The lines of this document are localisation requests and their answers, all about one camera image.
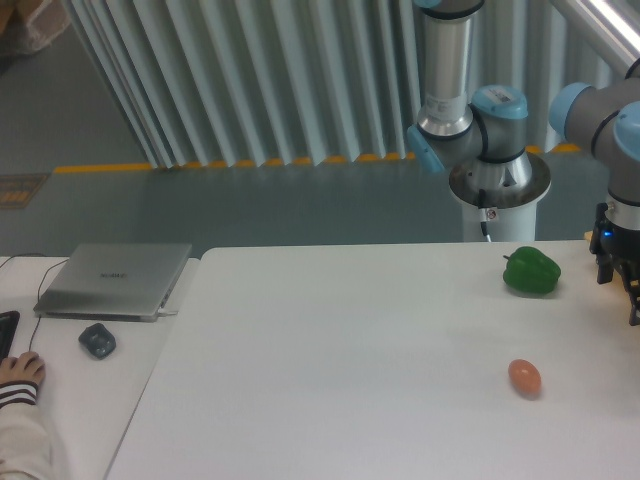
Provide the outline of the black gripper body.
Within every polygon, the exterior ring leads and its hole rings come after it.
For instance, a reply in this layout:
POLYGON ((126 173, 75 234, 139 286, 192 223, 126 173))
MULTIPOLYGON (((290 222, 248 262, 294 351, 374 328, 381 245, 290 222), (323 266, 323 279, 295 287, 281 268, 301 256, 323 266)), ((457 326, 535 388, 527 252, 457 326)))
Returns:
POLYGON ((608 260, 622 281, 639 281, 639 231, 616 225, 607 217, 610 207, 596 205, 593 236, 589 251, 598 259, 608 260))

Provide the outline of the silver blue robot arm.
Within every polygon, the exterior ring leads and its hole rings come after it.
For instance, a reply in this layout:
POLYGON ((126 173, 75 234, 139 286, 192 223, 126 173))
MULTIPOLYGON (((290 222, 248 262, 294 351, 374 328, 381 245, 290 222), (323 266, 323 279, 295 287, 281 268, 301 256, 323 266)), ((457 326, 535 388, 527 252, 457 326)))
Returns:
MULTIPOLYGON (((463 208, 468 241, 530 241, 538 202, 549 190, 548 166, 525 150, 527 101, 519 90, 467 89, 478 1, 420 1, 426 25, 426 93, 407 141, 430 172, 448 171, 463 208)), ((590 250, 597 280, 620 278, 639 302, 639 16, 615 1, 559 1, 557 10, 621 76, 598 89, 564 87, 549 109, 550 126, 609 170, 590 250)))

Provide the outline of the white striped sleeve forearm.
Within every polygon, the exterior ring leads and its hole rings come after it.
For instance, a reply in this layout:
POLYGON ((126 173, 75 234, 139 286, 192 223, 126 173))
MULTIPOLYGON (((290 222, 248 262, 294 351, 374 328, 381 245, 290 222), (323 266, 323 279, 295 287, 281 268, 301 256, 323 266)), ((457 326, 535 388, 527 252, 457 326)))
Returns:
POLYGON ((52 441, 37 405, 38 386, 1 384, 1 478, 56 479, 52 441))

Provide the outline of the person's hand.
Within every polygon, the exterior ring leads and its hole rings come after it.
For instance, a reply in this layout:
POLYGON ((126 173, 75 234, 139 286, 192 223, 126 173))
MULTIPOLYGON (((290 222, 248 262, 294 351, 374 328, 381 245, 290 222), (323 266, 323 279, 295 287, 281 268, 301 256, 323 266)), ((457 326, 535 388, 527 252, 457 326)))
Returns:
POLYGON ((19 357, 7 357, 1 361, 1 385, 10 383, 34 384, 40 386, 46 378, 44 360, 37 352, 28 351, 19 357))

